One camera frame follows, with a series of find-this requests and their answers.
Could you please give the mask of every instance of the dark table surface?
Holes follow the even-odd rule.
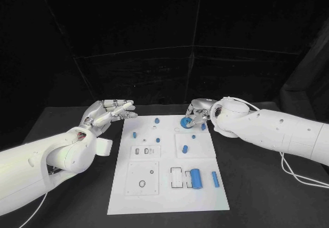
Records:
[[[271,102],[259,109],[278,110]],[[184,114],[187,105],[136,106],[138,115]],[[24,143],[64,132],[76,126],[86,107],[47,107]],[[24,228],[327,228],[329,190],[298,183],[279,166],[279,154],[240,139],[213,132],[207,122],[229,211],[106,215],[110,183],[122,132],[122,121],[112,123],[102,138],[112,140],[108,157],[95,156],[87,170],[53,189]],[[294,172],[329,182],[318,163],[286,155]],[[17,228],[43,197],[0,217],[1,228]]]

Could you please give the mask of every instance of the black backdrop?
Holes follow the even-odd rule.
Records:
[[[45,106],[272,100],[327,16],[318,0],[1,1],[0,148]]]

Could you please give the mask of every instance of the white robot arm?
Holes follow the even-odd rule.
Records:
[[[95,154],[109,155],[110,140],[96,138],[110,121],[135,118],[132,101],[96,101],[67,132],[0,152],[0,215],[19,208],[83,172]],[[61,169],[47,172],[45,165]]]
[[[239,137],[268,150],[329,165],[329,125],[281,112],[259,110],[252,105],[255,111],[250,111],[245,103],[230,97],[220,101],[191,100],[181,126],[188,128],[210,120],[213,130],[223,136]]]

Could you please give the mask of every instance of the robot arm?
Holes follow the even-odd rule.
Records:
[[[194,104],[204,100],[193,100],[190,106],[194,107]],[[329,165],[329,125],[271,110],[255,108],[256,110],[250,111],[245,103],[229,97],[214,101],[211,105],[203,103],[209,109],[201,111],[201,119],[210,120],[213,130],[226,137],[239,137],[265,149],[294,154]],[[193,119],[185,126],[197,124],[197,117],[190,115],[188,110],[185,117]]]
[[[47,193],[83,172],[95,154],[109,155],[110,141],[96,138],[110,122],[135,118],[132,101],[96,101],[86,109],[79,127],[66,133],[0,152],[0,215]],[[45,165],[61,169],[48,173]]]

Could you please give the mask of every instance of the table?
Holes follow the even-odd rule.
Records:
[[[259,109],[278,110],[271,102],[255,103]],[[44,108],[24,143],[64,132],[77,126],[86,107]],[[187,105],[136,106],[138,115],[184,114]],[[122,121],[112,123],[102,138],[112,140],[108,157],[95,156],[87,170],[66,180],[45,200],[24,228],[284,228],[329,227],[329,190],[298,183],[285,174],[278,152],[223,137],[211,136],[229,211],[106,215],[110,183],[119,148]],[[286,155],[294,172],[329,182],[318,163]],[[1,228],[17,228],[31,215],[43,197],[0,217]]]

